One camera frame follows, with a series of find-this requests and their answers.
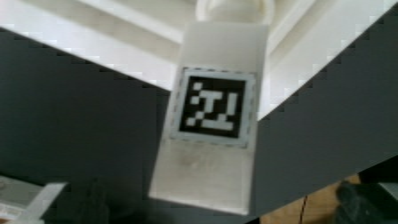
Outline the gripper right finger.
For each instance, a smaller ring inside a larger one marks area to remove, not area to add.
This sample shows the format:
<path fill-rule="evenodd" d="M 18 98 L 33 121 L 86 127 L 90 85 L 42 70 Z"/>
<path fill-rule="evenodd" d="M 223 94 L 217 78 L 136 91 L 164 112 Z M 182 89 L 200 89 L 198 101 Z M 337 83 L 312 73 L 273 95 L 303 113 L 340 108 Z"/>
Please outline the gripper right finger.
<path fill-rule="evenodd" d="M 337 198 L 337 224 L 398 224 L 398 183 L 344 182 Z"/>

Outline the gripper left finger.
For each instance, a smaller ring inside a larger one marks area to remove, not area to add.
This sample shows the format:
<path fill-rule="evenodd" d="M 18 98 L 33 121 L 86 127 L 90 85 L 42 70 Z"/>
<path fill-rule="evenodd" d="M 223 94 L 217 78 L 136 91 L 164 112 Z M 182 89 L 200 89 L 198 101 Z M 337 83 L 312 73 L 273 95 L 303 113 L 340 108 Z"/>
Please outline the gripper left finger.
<path fill-rule="evenodd" d="M 66 185 L 38 185 L 0 175 L 0 224 L 47 224 L 43 215 Z"/>

